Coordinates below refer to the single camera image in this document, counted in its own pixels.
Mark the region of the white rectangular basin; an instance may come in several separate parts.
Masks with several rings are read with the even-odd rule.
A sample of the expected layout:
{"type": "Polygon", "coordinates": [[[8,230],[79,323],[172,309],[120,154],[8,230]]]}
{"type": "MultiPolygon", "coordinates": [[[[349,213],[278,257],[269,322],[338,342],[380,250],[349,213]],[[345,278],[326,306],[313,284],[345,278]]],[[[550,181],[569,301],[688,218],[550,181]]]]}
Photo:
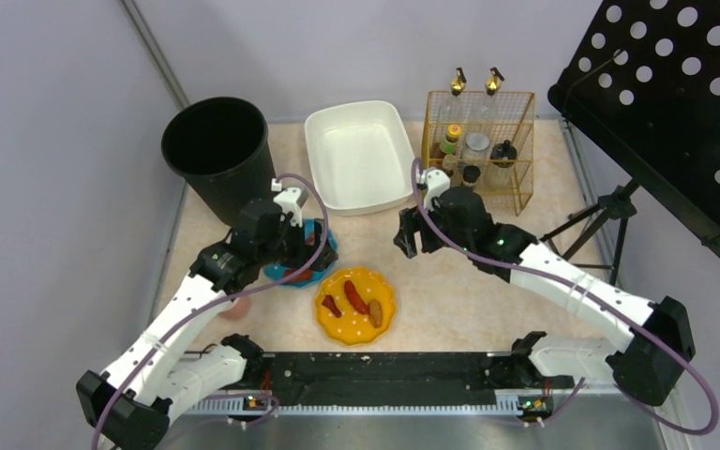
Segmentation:
{"type": "Polygon", "coordinates": [[[304,132],[313,183],[330,212],[377,213],[412,195],[413,146],[393,104],[365,100],[325,108],[306,119],[304,132]]]}

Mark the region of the silver lid glass jar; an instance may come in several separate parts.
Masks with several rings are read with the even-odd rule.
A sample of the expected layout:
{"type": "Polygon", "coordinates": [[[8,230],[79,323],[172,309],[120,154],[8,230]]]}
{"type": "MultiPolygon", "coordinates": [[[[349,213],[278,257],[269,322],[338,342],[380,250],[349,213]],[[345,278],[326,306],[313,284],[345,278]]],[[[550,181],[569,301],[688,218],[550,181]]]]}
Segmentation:
{"type": "Polygon", "coordinates": [[[470,132],[466,135],[461,152],[462,160],[469,165],[483,168],[488,161],[489,137],[483,132],[470,132]]]}

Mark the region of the glass oil bottle gold spout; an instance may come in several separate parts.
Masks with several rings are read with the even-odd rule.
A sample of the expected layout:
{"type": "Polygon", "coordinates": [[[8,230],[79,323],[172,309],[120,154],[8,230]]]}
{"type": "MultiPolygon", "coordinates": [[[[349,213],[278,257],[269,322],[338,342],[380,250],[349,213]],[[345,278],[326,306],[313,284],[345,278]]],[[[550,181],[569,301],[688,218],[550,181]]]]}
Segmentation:
{"type": "Polygon", "coordinates": [[[496,68],[492,67],[490,76],[485,83],[486,94],[480,103],[479,112],[483,122],[491,122],[496,114],[496,105],[498,100],[498,91],[501,89],[504,76],[496,68]]]}

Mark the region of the black tripod stand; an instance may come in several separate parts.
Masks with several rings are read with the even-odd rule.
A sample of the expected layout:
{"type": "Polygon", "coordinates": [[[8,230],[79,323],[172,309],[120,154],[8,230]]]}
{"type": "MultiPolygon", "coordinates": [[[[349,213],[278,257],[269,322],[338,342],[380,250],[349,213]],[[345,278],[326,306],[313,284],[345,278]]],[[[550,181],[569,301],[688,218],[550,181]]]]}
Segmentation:
{"type": "Polygon", "coordinates": [[[616,285],[621,272],[621,263],[625,237],[630,219],[638,212],[633,205],[633,194],[640,187],[640,184],[631,179],[624,186],[617,186],[608,195],[600,196],[595,203],[582,210],[571,214],[568,219],[551,232],[544,234],[540,241],[557,254],[569,261],[571,260],[593,237],[604,229],[609,222],[617,222],[618,230],[615,239],[614,253],[609,263],[603,264],[579,264],[581,268],[605,270],[608,272],[608,283],[616,285]],[[560,234],[569,231],[579,223],[584,222],[585,228],[573,241],[567,250],[559,251],[554,239],[560,234]]]}

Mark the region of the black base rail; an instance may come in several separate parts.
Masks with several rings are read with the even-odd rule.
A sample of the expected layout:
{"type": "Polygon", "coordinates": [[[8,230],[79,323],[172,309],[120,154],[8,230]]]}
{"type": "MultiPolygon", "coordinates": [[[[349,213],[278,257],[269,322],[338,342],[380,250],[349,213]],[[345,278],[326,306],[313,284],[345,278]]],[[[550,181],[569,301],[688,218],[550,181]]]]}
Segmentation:
{"type": "Polygon", "coordinates": [[[638,340],[625,351],[602,339],[530,334],[509,352],[261,352],[231,337],[170,368],[150,362],[157,386],[136,377],[126,394],[169,421],[185,413],[256,421],[286,415],[510,415],[536,422],[553,393],[583,381],[612,383],[659,406],[679,377],[663,352],[638,340]]]}

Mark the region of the black perforated panel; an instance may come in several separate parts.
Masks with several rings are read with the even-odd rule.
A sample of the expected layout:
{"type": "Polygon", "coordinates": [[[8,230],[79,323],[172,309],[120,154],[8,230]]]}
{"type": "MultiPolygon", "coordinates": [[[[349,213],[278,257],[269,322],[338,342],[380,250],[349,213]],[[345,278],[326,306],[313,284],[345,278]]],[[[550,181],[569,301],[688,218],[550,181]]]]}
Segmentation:
{"type": "Polygon", "coordinates": [[[720,1],[604,1],[549,103],[720,259],[720,1]]]}

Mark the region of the black lid glass jar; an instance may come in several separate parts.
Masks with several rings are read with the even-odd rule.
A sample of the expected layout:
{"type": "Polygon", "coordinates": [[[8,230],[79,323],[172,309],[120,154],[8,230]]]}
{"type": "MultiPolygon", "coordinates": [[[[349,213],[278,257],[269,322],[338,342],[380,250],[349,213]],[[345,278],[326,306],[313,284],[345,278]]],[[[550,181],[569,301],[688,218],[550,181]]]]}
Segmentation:
{"type": "Polygon", "coordinates": [[[495,144],[490,154],[488,178],[495,188],[507,186],[518,158],[518,150],[510,140],[495,144]]]}

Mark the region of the pink mug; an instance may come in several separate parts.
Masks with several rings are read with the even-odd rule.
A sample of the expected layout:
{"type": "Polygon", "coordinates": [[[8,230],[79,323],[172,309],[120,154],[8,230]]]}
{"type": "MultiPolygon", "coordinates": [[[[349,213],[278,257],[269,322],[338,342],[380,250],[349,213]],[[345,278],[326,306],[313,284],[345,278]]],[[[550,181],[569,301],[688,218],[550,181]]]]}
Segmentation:
{"type": "Polygon", "coordinates": [[[232,306],[221,311],[218,316],[224,320],[237,321],[248,315],[251,304],[248,297],[236,298],[232,301],[232,306]]]}

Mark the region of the blue polka dot plate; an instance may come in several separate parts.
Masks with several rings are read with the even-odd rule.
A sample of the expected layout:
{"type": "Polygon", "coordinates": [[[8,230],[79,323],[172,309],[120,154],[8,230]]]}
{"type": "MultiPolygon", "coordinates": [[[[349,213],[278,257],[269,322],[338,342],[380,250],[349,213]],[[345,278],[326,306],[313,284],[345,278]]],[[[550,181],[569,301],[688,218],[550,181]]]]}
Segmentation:
{"type": "MultiPolygon", "coordinates": [[[[304,221],[304,232],[307,238],[307,244],[311,247],[316,247],[319,244],[319,240],[315,236],[317,228],[323,229],[323,221],[320,218],[307,218],[304,221]]],[[[338,243],[331,230],[327,231],[327,245],[323,251],[322,256],[318,261],[309,267],[298,278],[293,278],[287,283],[283,283],[283,287],[291,288],[305,288],[313,285],[317,282],[322,281],[335,267],[338,262],[338,243]]],[[[300,267],[300,264],[289,267],[278,263],[267,265],[262,269],[262,273],[269,280],[278,280],[286,277],[289,273],[295,271],[300,267]]]]}

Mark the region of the brown piece on yellow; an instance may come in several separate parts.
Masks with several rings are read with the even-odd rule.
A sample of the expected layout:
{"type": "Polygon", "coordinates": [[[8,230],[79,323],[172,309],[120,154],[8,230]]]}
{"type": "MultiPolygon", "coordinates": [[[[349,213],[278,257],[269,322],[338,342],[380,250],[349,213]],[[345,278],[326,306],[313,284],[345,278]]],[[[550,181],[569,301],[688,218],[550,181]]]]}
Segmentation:
{"type": "Polygon", "coordinates": [[[376,299],[368,302],[368,320],[374,328],[380,328],[383,325],[382,304],[376,299]]]}

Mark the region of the small black cap spice jar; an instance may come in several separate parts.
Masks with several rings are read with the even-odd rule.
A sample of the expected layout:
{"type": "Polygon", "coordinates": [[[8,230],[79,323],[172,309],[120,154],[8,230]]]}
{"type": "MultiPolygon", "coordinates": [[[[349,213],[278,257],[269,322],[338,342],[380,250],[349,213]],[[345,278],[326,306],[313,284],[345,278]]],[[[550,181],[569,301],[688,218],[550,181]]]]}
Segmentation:
{"type": "Polygon", "coordinates": [[[461,184],[474,189],[481,176],[481,169],[476,165],[466,165],[462,169],[461,184]]]}

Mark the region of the yellow polka dot plate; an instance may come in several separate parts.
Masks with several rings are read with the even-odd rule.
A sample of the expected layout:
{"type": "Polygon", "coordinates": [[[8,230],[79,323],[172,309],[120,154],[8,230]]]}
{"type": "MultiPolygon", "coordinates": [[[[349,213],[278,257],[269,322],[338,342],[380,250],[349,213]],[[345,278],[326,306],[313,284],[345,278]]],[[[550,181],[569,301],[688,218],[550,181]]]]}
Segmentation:
{"type": "Polygon", "coordinates": [[[325,335],[343,345],[375,342],[398,314],[396,293],[382,273],[356,266],[326,277],[314,299],[315,321],[325,335]]]}

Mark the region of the small yellow label bottle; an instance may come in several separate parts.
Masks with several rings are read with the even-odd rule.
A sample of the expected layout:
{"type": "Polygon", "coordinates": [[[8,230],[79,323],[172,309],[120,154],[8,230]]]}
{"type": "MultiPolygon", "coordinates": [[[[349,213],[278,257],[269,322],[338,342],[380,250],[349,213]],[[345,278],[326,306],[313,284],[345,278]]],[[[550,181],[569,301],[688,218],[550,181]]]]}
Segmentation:
{"type": "Polygon", "coordinates": [[[455,181],[455,172],[458,168],[459,158],[455,154],[444,154],[442,159],[441,168],[449,179],[450,186],[454,186],[457,182],[455,181]]]}

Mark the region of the glass bottle brown contents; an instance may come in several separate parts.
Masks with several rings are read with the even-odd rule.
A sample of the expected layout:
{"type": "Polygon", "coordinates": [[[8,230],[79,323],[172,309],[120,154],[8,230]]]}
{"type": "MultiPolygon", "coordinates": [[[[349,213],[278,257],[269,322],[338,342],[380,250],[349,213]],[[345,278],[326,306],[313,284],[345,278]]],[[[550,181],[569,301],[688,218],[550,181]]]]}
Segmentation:
{"type": "Polygon", "coordinates": [[[438,119],[446,125],[455,124],[461,121],[462,100],[461,94],[466,87],[466,77],[462,67],[456,68],[456,74],[449,86],[449,95],[441,104],[438,119]]]}

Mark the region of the small red piece on yellow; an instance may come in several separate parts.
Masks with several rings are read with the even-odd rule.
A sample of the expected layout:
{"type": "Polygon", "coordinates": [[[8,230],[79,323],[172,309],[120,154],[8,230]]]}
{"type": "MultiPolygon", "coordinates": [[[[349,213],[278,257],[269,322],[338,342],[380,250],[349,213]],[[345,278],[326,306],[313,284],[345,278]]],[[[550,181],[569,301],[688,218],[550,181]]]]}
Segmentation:
{"type": "Polygon", "coordinates": [[[333,317],[335,317],[335,318],[341,318],[341,317],[342,317],[343,313],[342,313],[342,311],[338,308],[338,306],[337,306],[337,304],[336,304],[336,302],[335,302],[335,298],[334,298],[332,295],[327,294],[327,295],[322,299],[321,305],[322,305],[324,308],[326,308],[333,317]]]}

